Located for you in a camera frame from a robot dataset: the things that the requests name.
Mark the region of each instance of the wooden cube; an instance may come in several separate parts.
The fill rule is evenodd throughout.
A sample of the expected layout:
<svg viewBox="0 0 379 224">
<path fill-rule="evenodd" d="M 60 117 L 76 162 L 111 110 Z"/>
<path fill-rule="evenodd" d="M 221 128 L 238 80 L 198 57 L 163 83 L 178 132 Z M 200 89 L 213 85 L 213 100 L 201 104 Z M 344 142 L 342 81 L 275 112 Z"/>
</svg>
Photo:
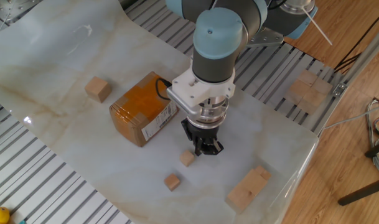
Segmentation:
<svg viewBox="0 0 379 224">
<path fill-rule="evenodd" d="M 318 78 L 315 83 L 311 86 L 311 88 L 315 89 L 319 93 L 322 93 L 323 95 L 329 94 L 329 92 L 332 89 L 332 85 L 328 83 L 327 81 Z"/>
<path fill-rule="evenodd" d="M 302 98 L 298 107 L 308 114 L 314 114 L 319 105 L 325 100 L 326 95 L 319 93 L 311 88 L 307 94 Z"/>
<path fill-rule="evenodd" d="M 102 103 L 112 92 L 109 83 L 98 77 L 92 78 L 84 89 L 88 97 L 99 103 Z"/>
<path fill-rule="evenodd" d="M 238 214 L 242 213 L 256 197 L 240 183 L 228 194 L 225 202 Z"/>
<path fill-rule="evenodd" d="M 242 213 L 268 183 L 271 174 L 261 166 L 252 169 L 228 194 L 225 202 L 237 213 Z"/>
<path fill-rule="evenodd" d="M 312 84 L 314 84 L 314 82 L 318 79 L 318 76 L 308 70 L 304 70 L 297 79 L 311 87 Z"/>
<path fill-rule="evenodd" d="M 183 165 L 188 167 L 191 163 L 194 162 L 195 155 L 191 153 L 189 150 L 185 150 L 185 152 L 182 153 L 181 156 L 179 156 L 179 160 Z"/>
<path fill-rule="evenodd" d="M 310 86 L 305 84 L 303 81 L 296 80 L 290 86 L 290 89 L 286 92 L 284 98 L 295 105 L 298 105 L 309 89 Z"/>
<path fill-rule="evenodd" d="M 175 174 L 170 174 L 170 176 L 164 179 L 164 184 L 170 189 L 170 191 L 175 190 L 180 183 L 180 180 Z"/>
</svg>

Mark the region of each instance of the black cable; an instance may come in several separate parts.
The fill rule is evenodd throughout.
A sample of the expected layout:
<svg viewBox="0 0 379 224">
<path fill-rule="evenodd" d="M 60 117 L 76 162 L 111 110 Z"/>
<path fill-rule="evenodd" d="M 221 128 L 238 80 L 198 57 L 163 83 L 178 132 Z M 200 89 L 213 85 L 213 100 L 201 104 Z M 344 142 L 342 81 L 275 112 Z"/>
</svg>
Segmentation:
<svg viewBox="0 0 379 224">
<path fill-rule="evenodd" d="M 352 47 L 352 49 L 348 52 L 348 54 L 346 56 L 344 56 L 344 58 L 339 62 L 339 64 L 335 67 L 335 70 L 344 63 L 343 61 L 351 54 L 351 52 L 353 52 L 355 50 L 355 48 L 365 38 L 365 36 L 370 32 L 370 30 L 373 28 L 373 26 L 376 25 L 376 23 L 378 21 L 379 21 L 379 16 L 377 17 L 377 19 L 375 20 L 375 22 L 373 22 L 373 24 L 371 24 L 371 26 L 369 27 L 369 29 L 366 30 L 366 32 L 362 35 L 362 37 L 358 40 L 358 42 Z"/>
<path fill-rule="evenodd" d="M 158 79 L 156 80 L 156 93 L 157 93 L 157 95 L 158 95 L 160 98 L 162 98 L 163 100 L 170 100 L 169 98 L 166 98 L 166 97 L 160 95 L 160 93 L 159 93 L 159 87 L 157 86 L 157 84 L 159 83 L 159 81 L 163 82 L 163 84 L 164 84 L 167 88 L 169 88 L 172 84 L 171 84 L 169 81 L 167 81 L 167 80 L 165 80 L 165 79 L 163 79 L 163 78 L 158 78 Z"/>
<path fill-rule="evenodd" d="M 273 7 L 271 7 L 271 5 L 272 5 L 272 3 L 269 5 L 269 7 L 268 7 L 268 10 L 273 10 L 273 9 L 277 9 L 277 8 L 279 8 L 279 7 L 281 7 L 285 2 L 286 2 L 287 0 L 283 0 L 281 3 L 279 3 L 279 4 L 277 4 L 277 5 L 275 5 L 275 6 L 273 6 Z"/>
</svg>

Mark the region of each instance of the white marble surface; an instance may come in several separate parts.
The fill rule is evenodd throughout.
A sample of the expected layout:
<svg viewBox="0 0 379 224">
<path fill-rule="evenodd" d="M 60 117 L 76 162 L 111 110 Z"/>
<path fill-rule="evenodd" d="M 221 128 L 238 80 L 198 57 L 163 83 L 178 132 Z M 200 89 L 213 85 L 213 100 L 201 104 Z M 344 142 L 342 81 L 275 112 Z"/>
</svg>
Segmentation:
<svg viewBox="0 0 379 224">
<path fill-rule="evenodd" d="M 45 0 L 0 33 L 0 104 L 135 224 L 280 223 L 317 137 L 238 90 L 220 128 L 225 150 L 190 166 L 180 112 L 143 148 L 114 128 L 108 107 L 150 71 L 172 79 L 189 59 L 131 22 L 117 0 Z M 87 98 L 93 76 L 113 92 Z M 258 165 L 267 186 L 236 215 L 224 199 Z M 170 173 L 181 185 L 170 192 Z"/>
</svg>

